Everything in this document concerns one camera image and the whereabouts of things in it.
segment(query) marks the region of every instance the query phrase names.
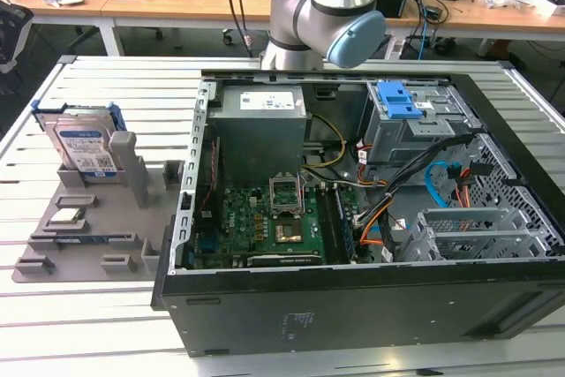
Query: green motherboard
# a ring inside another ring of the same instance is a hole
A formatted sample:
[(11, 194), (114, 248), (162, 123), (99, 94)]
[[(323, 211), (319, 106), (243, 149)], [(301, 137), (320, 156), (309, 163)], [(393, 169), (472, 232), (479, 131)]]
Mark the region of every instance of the green motherboard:
[[(321, 191), (319, 186), (302, 188), (299, 214), (274, 215), (268, 186), (226, 189), (221, 229), (197, 235), (196, 268), (239, 268), (245, 266), (246, 259), (261, 255), (313, 255), (326, 263), (318, 205)], [(357, 195), (347, 187), (339, 192), (343, 221), (350, 223), (358, 212)], [(298, 200), (292, 186), (279, 187), (274, 195), (275, 208)]]

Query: motherboard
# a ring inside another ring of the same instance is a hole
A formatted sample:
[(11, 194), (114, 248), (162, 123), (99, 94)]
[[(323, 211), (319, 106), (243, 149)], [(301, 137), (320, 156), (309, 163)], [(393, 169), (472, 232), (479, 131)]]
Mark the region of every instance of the motherboard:
[(349, 187), (294, 185), (226, 188), (222, 225), (197, 234), (196, 268), (247, 268), (349, 263), (354, 256)]

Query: robotic arm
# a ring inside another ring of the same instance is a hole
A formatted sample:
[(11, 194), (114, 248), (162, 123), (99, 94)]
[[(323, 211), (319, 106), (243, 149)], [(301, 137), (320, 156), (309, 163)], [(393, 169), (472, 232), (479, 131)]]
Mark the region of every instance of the robotic arm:
[(322, 58), (341, 68), (367, 60), (386, 25), (377, 0), (271, 0), (270, 39), (264, 70), (310, 71)]

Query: metal slotted table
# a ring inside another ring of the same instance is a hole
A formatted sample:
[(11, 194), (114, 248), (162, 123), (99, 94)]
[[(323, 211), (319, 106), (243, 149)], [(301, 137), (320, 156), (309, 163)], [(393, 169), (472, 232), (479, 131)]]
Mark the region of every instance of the metal slotted table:
[[(114, 101), (148, 167), (184, 159), (201, 69), (258, 69), (248, 59), (64, 57), (34, 99)], [(469, 73), (565, 189), (565, 123), (513, 70), (497, 63), (373, 61), (360, 70)], [(57, 188), (60, 163), (29, 107), (0, 142), (0, 375), (201, 376), (565, 374), (565, 308), (508, 341), (351, 351), (189, 358), (167, 313), (149, 307), (153, 284), (29, 283), (13, 264)]]

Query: hard drive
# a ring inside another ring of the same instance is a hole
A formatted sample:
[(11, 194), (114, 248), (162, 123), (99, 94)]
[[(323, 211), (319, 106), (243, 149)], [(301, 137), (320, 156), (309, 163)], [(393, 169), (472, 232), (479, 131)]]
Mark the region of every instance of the hard drive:
[(121, 163), (109, 151), (115, 131), (125, 131), (120, 108), (107, 106), (55, 105), (39, 101), (32, 104), (33, 115), (60, 154), (67, 170), (89, 177), (114, 177)]

